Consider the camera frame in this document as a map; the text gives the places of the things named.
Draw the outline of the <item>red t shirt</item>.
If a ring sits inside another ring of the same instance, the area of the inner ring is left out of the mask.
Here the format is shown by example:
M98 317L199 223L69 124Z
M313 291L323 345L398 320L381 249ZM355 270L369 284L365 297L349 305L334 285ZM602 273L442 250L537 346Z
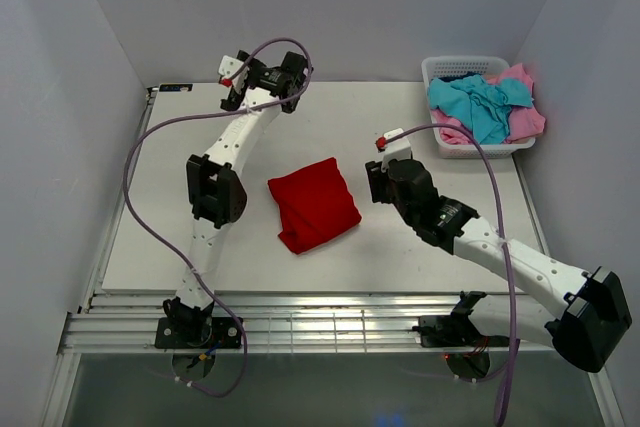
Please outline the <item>red t shirt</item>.
M362 216L334 157L267 181L283 244L300 255L359 225Z

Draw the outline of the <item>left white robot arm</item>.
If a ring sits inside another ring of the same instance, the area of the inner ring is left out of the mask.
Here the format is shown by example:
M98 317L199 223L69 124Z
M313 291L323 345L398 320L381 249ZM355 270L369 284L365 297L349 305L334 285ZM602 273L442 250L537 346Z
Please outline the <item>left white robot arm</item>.
M235 58L221 61L220 83L229 88L221 109L238 112L202 155L192 155L186 163L188 200L192 207L193 230L188 269L176 296L163 302L156 346L198 348L213 344L217 325L213 320L214 301L202 288L213 288L226 236L243 214L247 193L241 183L244 165L269 124L279 113L292 113L307 80L309 61L295 52L285 54L280 65L269 67L239 51Z

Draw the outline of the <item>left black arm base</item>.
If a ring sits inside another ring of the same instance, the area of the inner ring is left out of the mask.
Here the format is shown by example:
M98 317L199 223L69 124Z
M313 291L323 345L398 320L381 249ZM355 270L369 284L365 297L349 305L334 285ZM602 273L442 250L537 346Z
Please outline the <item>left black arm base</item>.
M194 325L163 317L158 321L154 347L156 349L239 349L241 333L230 317L208 317Z

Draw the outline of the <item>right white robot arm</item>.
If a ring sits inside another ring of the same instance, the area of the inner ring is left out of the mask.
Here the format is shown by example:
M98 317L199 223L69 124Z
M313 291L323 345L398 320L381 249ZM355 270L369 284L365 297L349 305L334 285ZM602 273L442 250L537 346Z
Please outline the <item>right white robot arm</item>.
M415 331L425 347L471 347L489 339L505 346L511 334L549 346L574 367L599 372L629 330L632 318L620 278L563 264L517 241L504 241L476 210L443 196L417 160L370 161L371 198L391 204L423 242L501 278L512 276L526 298L463 292L450 313L421 317Z

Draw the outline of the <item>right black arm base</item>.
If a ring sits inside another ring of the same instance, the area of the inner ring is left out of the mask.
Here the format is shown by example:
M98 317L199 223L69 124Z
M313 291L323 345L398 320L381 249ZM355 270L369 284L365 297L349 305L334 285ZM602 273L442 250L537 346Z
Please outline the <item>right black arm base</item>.
M420 336L423 347L506 347L507 337L482 335L471 322L474 307L486 297L485 292L461 291L449 314L420 316L411 330Z

